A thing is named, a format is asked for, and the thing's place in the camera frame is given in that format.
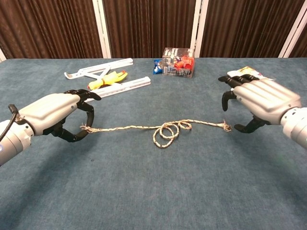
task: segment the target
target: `table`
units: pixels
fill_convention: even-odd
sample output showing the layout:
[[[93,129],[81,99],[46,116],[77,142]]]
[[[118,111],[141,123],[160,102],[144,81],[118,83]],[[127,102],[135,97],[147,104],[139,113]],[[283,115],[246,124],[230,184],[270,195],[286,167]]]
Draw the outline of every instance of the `table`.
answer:
[[[55,92],[86,89],[87,77],[64,72],[115,59],[9,59],[0,63],[0,121]],[[307,105],[306,58],[198,58],[192,79],[153,75],[154,59],[134,59],[125,81],[149,76],[151,85],[92,102],[94,127],[158,126],[196,119],[247,124],[250,112],[221,97],[217,80],[251,66],[302,96]],[[86,114],[64,125],[80,131]],[[52,135],[0,167],[0,229],[307,229],[307,152],[281,126],[252,134],[192,124],[160,149],[154,130],[89,134],[68,143]]]

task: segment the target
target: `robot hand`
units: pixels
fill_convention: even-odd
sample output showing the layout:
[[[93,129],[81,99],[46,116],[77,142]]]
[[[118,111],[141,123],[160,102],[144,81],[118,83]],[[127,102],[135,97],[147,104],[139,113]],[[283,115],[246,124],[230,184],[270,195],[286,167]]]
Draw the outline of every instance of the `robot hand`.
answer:
[[[252,75],[223,76],[219,81],[233,88],[222,96],[222,108],[228,109],[228,100],[237,99],[253,114],[246,125],[235,125],[242,133],[252,133],[264,125],[282,125],[283,132],[307,148],[307,108],[301,108],[300,96],[284,86]]]
[[[11,120],[0,123],[0,166],[29,147],[32,136],[51,133],[68,142],[83,139],[88,132],[82,130],[75,135],[65,130],[63,124],[77,108],[86,111],[86,125],[93,124],[94,108],[84,102],[88,98],[101,100],[97,94],[80,89],[47,95],[20,111],[11,104]]]

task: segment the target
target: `white folding stand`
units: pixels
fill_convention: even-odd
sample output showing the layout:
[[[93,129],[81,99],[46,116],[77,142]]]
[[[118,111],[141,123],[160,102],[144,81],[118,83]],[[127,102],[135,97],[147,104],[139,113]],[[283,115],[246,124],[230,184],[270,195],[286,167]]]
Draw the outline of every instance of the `white folding stand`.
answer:
[[[151,81],[149,77],[144,77],[144,78],[140,78],[137,80],[131,80],[128,82],[124,82],[124,83],[113,83],[110,86],[101,88],[101,89],[97,89],[97,90],[92,90],[91,92],[94,92],[96,94],[98,94],[101,98],[103,97],[107,97],[107,96],[111,96],[114,95],[116,93],[120,93],[120,92],[125,92],[128,90],[133,90],[142,86],[146,86],[146,85],[150,85]],[[94,99],[89,98],[86,100],[86,102],[90,102]]]
[[[65,77],[67,79],[75,79],[79,77],[90,77],[94,79],[100,79],[103,76],[105,76],[111,69],[116,69],[116,68],[121,68],[124,66],[130,66],[133,65],[133,59],[132,58],[127,58],[127,59],[122,59],[119,61],[112,61],[109,63],[101,64],[101,65],[96,65],[96,66],[90,66],[86,67],[83,69],[79,69],[77,73],[72,73],[69,74],[67,72],[64,73]]]

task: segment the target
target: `black cable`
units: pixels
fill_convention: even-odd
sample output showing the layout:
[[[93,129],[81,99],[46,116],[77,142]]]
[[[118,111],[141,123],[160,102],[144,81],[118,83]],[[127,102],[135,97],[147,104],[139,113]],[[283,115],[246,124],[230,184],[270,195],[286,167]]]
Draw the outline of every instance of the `black cable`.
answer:
[[[17,108],[15,107],[15,105],[13,104],[10,104],[9,105],[9,109],[10,111],[13,113],[12,114],[12,117],[10,119],[10,122],[8,124],[8,126],[6,126],[5,130],[2,132],[1,136],[0,136],[0,142],[2,141],[2,139],[5,137],[5,135],[7,134],[7,132],[10,130],[12,124],[14,123],[15,119],[16,119],[16,116],[18,114],[18,110]]]

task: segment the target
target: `coiled rope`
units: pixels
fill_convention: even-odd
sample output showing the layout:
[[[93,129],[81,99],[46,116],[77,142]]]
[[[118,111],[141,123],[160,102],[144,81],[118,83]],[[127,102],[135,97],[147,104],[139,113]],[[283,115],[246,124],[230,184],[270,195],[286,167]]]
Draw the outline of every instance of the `coiled rope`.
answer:
[[[80,126],[82,130],[86,130],[88,133],[95,133],[95,132],[109,132],[109,131],[116,131],[116,130],[124,130],[124,129],[129,129],[129,128],[138,128],[138,129],[156,129],[156,131],[153,134],[153,142],[156,146],[159,148],[167,148],[170,146],[174,139],[178,137],[179,135],[179,128],[182,129],[192,129],[192,125],[190,123],[199,123],[207,126],[214,126],[214,127],[220,127],[226,132],[231,131],[231,126],[228,125],[225,121],[222,123],[210,123],[210,122],[205,122],[205,121],[198,121],[198,120],[191,120],[191,119],[184,119],[180,121],[170,121],[170,122],[165,122],[161,126],[126,126],[126,127],[116,127],[116,128],[92,128],[88,126]],[[167,129],[171,135],[166,136],[164,135],[163,129]],[[157,140],[156,140],[156,135],[159,132],[160,136],[166,140],[169,140],[168,143],[165,145],[161,145]]]

